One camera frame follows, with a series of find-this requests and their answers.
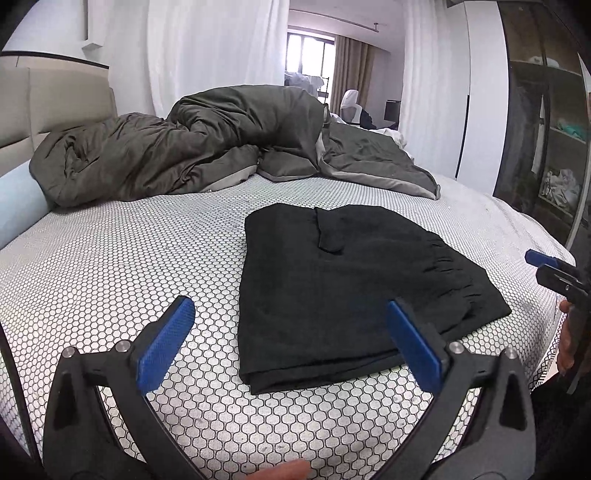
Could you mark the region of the person's right hand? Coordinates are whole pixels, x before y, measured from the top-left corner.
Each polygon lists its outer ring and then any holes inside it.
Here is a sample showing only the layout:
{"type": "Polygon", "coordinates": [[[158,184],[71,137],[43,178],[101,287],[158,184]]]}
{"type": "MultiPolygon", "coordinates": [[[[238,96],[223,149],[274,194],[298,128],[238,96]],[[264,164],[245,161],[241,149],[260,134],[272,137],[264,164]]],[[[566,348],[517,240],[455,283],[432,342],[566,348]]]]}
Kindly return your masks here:
{"type": "Polygon", "coordinates": [[[557,353],[557,368],[561,375],[565,375],[574,364],[574,351],[572,347],[572,334],[570,328],[570,311],[572,304],[567,300],[562,300],[559,309],[566,315],[562,324],[559,347],[557,353]]]}

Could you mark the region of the person's left hand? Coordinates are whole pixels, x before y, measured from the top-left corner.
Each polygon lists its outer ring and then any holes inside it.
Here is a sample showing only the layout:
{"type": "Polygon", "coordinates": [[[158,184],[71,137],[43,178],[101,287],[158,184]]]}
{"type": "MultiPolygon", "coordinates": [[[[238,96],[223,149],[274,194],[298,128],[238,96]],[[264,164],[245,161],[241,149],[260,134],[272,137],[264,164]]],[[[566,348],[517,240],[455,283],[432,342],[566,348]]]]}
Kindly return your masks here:
{"type": "Polygon", "coordinates": [[[297,459],[256,471],[249,474],[246,480],[305,480],[310,473],[311,463],[304,459],[297,459]]]}

